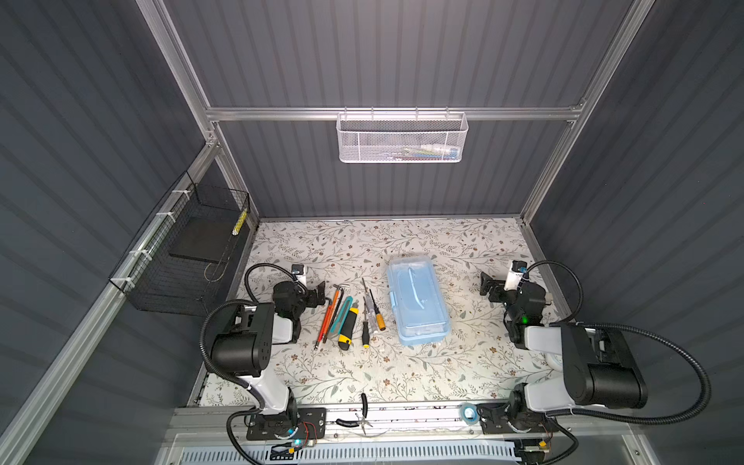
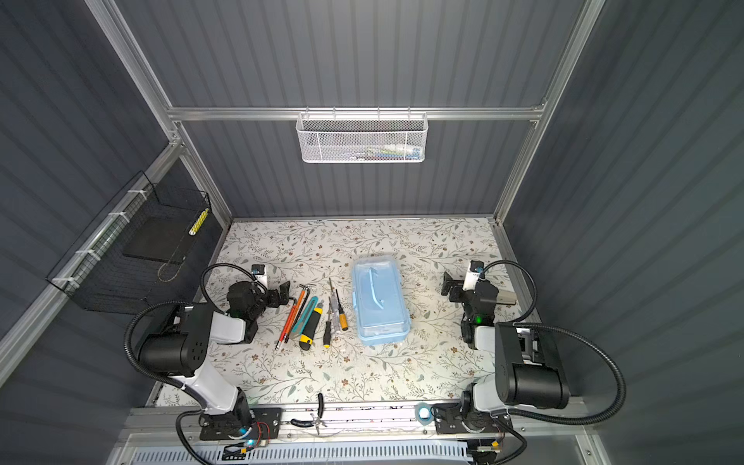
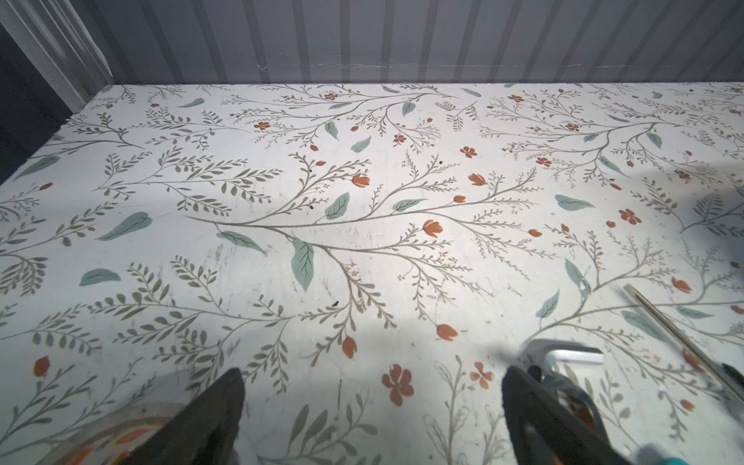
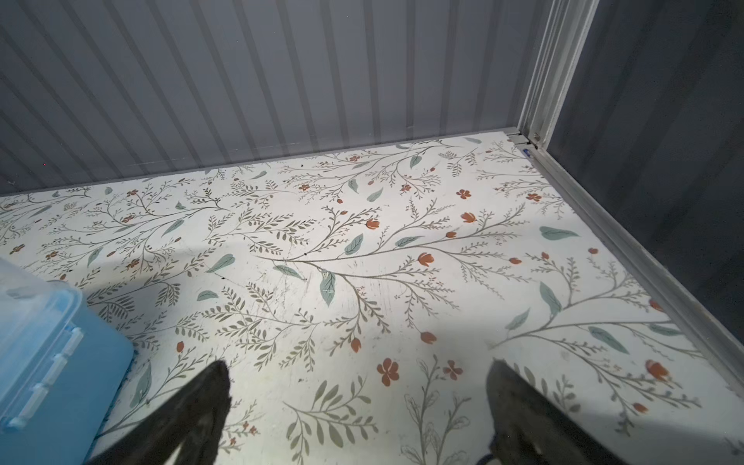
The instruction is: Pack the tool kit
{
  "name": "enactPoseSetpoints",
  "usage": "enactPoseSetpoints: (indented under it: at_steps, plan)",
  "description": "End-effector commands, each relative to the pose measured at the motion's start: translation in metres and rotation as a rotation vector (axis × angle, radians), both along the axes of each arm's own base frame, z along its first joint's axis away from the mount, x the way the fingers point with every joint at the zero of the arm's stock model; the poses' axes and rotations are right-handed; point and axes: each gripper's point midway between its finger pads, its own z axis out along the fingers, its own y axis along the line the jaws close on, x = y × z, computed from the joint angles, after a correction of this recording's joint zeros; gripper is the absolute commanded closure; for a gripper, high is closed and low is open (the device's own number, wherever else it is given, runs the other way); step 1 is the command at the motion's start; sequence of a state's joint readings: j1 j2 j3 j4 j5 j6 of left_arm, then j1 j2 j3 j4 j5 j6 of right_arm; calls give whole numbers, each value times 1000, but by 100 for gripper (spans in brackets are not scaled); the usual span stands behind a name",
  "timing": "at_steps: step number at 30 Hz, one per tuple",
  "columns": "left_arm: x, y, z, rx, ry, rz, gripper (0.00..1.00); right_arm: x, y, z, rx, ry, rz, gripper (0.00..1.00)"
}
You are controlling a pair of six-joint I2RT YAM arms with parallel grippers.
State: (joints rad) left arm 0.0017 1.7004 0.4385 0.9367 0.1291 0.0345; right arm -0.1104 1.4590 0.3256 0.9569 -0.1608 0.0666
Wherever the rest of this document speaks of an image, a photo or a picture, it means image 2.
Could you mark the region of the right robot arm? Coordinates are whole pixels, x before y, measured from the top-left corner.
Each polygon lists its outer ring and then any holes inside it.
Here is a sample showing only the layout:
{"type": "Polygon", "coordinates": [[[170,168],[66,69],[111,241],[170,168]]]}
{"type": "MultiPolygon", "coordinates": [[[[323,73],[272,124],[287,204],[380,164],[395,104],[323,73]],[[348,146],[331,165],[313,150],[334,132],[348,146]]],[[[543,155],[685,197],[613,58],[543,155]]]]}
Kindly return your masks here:
{"type": "Polygon", "coordinates": [[[461,337],[474,351],[494,356],[493,372],[463,391],[453,417],[471,427],[474,420],[505,407],[564,409],[571,397],[554,338],[547,331],[494,321],[501,292],[476,271],[463,279],[443,276],[441,295],[463,307],[461,337]]]}

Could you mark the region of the blue plastic tool box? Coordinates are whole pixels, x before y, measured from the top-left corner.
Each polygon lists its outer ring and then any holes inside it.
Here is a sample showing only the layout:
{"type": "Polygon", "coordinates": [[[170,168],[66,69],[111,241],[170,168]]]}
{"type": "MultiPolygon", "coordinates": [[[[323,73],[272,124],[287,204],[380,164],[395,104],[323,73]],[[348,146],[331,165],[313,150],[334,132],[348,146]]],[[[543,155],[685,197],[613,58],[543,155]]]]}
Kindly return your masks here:
{"type": "Polygon", "coordinates": [[[352,304],[364,346],[402,342],[411,329],[398,261],[392,255],[367,257],[352,266],[352,304]]]}

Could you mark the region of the red hex key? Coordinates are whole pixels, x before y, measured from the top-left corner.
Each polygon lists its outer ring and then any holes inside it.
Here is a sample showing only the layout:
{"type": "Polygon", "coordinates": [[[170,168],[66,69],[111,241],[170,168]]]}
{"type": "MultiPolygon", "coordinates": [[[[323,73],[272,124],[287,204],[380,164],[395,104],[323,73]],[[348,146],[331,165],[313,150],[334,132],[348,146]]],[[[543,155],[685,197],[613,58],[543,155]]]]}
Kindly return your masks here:
{"type": "Polygon", "coordinates": [[[306,285],[300,285],[300,296],[294,300],[294,305],[290,310],[290,314],[285,322],[285,325],[280,333],[279,339],[275,344],[275,349],[279,350],[281,344],[288,342],[293,327],[298,322],[300,314],[306,300],[309,298],[310,288],[306,285]]]}

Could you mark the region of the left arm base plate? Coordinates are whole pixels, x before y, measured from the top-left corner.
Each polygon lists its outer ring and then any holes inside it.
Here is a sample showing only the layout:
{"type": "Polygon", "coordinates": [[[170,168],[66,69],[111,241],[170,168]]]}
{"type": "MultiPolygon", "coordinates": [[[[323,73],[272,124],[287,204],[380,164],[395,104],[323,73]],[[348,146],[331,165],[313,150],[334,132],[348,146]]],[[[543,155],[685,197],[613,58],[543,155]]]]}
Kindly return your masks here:
{"type": "Polygon", "coordinates": [[[200,439],[202,441],[227,441],[248,432],[248,439],[274,440],[280,431],[283,411],[280,408],[252,409],[251,414],[241,419],[237,414],[219,416],[201,414],[200,439]]]}

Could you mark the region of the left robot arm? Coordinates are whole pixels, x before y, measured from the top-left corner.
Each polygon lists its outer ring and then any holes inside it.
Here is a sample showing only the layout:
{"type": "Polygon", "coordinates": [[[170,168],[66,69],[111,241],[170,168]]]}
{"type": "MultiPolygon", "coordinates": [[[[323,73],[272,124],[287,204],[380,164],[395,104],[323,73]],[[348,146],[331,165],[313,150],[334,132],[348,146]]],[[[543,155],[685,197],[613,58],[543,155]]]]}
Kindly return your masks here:
{"type": "Polygon", "coordinates": [[[230,286],[229,310],[223,314],[208,302],[176,303],[152,322],[132,351],[145,372],[170,381],[197,400],[199,421],[220,438],[257,437],[259,428],[245,393],[228,382],[208,360],[209,345],[247,345],[259,330],[258,318],[267,308],[290,300],[291,283],[264,292],[260,284],[240,281],[230,286]]]}

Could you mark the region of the black hex key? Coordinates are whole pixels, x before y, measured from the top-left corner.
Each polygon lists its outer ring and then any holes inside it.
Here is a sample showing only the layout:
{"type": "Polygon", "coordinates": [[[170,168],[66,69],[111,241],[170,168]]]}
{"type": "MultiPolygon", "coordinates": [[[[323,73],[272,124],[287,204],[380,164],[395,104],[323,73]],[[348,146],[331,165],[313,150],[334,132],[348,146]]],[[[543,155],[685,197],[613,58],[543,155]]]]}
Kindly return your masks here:
{"type": "Polygon", "coordinates": [[[290,328],[290,332],[288,333],[288,336],[293,335],[296,332],[296,326],[300,322],[300,317],[302,316],[302,313],[304,312],[305,306],[310,298],[311,291],[308,286],[303,287],[303,291],[301,293],[301,300],[300,300],[300,306],[298,306],[298,312],[296,312],[296,317],[294,317],[294,321],[292,323],[292,327],[290,328]]]}

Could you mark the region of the yellow black utility knife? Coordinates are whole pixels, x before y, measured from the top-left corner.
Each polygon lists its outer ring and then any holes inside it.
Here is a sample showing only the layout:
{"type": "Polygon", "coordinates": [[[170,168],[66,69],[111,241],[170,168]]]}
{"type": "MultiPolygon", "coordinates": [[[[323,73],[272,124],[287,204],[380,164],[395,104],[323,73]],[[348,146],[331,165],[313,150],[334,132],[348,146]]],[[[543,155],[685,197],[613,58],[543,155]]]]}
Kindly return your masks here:
{"type": "Polygon", "coordinates": [[[300,346],[302,351],[309,351],[311,349],[322,315],[323,308],[319,300],[315,298],[313,303],[310,305],[308,316],[305,319],[304,326],[300,333],[300,342],[298,342],[298,346],[300,346]]]}

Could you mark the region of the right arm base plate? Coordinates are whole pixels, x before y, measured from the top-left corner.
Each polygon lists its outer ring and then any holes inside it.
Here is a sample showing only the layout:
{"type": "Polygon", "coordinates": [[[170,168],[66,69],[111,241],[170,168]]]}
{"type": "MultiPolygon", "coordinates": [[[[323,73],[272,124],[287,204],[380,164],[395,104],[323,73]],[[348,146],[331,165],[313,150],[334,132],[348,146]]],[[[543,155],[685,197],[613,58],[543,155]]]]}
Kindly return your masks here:
{"type": "Polygon", "coordinates": [[[465,413],[459,402],[434,404],[431,412],[436,432],[441,435],[505,433],[490,414],[475,410],[465,413]]]}

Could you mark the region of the orange hex key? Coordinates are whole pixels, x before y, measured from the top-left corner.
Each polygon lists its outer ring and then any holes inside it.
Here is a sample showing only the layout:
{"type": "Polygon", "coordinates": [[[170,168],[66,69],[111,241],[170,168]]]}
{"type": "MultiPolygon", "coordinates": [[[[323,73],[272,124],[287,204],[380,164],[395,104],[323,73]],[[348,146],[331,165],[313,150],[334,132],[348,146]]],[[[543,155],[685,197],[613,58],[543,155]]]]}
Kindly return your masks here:
{"type": "Polygon", "coordinates": [[[301,293],[303,291],[303,287],[304,286],[306,286],[306,285],[300,285],[300,296],[296,300],[296,303],[294,304],[294,307],[292,308],[291,313],[290,313],[290,316],[289,316],[288,321],[286,323],[286,329],[285,329],[285,333],[284,333],[284,336],[283,336],[283,339],[282,339],[282,341],[283,341],[284,344],[286,344],[289,341],[289,339],[290,339],[290,336],[288,336],[288,333],[290,332],[290,328],[292,327],[292,323],[294,321],[294,318],[296,317],[296,312],[298,312],[298,306],[300,306],[301,293]]]}

